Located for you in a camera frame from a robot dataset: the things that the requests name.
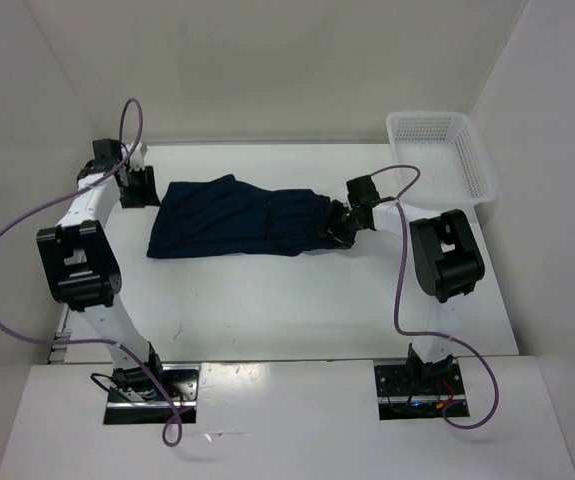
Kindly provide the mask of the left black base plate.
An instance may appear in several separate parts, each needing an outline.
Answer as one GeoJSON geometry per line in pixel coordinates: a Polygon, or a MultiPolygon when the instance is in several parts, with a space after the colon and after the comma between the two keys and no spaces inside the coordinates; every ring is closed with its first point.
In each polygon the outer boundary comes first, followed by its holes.
{"type": "MultiPolygon", "coordinates": [[[[196,423],[199,373],[198,365],[163,366],[161,383],[180,410],[184,424],[196,423]]],[[[131,387],[118,386],[114,382],[116,375],[110,379],[93,373],[91,378],[107,394],[104,425],[164,425],[172,417],[168,402],[156,389],[141,394],[131,387]]]]}

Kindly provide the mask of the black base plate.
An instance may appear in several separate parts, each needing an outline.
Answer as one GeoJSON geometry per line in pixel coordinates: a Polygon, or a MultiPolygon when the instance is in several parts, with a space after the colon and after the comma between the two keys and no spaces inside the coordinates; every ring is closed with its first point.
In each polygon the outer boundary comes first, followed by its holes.
{"type": "MultiPolygon", "coordinates": [[[[199,373],[198,365],[163,366],[161,383],[180,410],[184,424],[196,423],[199,373]]],[[[131,387],[118,386],[114,382],[116,375],[110,379],[93,373],[91,378],[107,394],[104,425],[164,425],[172,417],[168,402],[156,389],[141,394],[131,387]]]]}
{"type": "Polygon", "coordinates": [[[404,359],[373,366],[380,421],[469,417],[461,370],[453,363],[437,379],[413,380],[404,359]]]}

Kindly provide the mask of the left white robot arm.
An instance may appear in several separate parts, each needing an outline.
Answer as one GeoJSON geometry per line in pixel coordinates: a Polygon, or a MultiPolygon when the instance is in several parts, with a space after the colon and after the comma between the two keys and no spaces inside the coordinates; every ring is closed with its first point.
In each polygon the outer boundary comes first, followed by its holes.
{"type": "Polygon", "coordinates": [[[94,158],[79,172],[77,196],[66,214],[36,235],[40,258],[52,297],[79,313],[108,342],[111,381],[118,394],[157,400],[167,376],[123,305],[119,263],[104,231],[115,205],[160,204],[153,168],[144,163],[147,146],[140,141],[102,139],[92,147],[94,158]]]}

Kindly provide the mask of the navy blue shorts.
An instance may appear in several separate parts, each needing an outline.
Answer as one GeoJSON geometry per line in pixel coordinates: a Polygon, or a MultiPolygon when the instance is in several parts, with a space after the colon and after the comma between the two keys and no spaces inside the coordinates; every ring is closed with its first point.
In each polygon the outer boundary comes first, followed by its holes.
{"type": "Polygon", "coordinates": [[[326,232],[332,200],[310,189],[265,190],[232,174],[209,182],[172,182],[154,220],[147,256],[231,254],[293,257],[333,250],[326,232]]]}

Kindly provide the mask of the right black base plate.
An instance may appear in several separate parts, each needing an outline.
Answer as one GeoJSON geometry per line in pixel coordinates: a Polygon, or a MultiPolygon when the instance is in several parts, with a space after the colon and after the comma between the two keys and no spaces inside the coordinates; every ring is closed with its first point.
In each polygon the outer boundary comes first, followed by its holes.
{"type": "Polygon", "coordinates": [[[380,421],[469,417],[461,370],[453,363],[437,379],[413,380],[404,359],[373,366],[380,421]]]}

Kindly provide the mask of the white plastic basket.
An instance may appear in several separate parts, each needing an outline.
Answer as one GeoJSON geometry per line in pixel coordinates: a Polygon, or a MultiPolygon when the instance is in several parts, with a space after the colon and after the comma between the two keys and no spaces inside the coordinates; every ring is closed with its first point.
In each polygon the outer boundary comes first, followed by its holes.
{"type": "Polygon", "coordinates": [[[421,205],[472,205],[494,201],[496,175],[470,118],[458,112],[404,111],[386,117],[392,159],[420,170],[404,194],[421,205]]]}

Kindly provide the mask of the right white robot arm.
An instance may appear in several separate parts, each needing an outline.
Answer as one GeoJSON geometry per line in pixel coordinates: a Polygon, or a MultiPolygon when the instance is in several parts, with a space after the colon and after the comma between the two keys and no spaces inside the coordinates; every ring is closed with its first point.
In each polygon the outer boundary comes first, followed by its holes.
{"type": "Polygon", "coordinates": [[[401,259],[413,262],[416,281],[431,299],[426,326],[410,337],[406,359],[407,385],[427,393],[451,372],[451,343],[467,297],[485,275],[485,266],[466,214],[405,206],[383,198],[373,177],[346,182],[348,202],[332,203],[327,233],[349,248],[361,230],[395,235],[402,240],[401,259]]]}

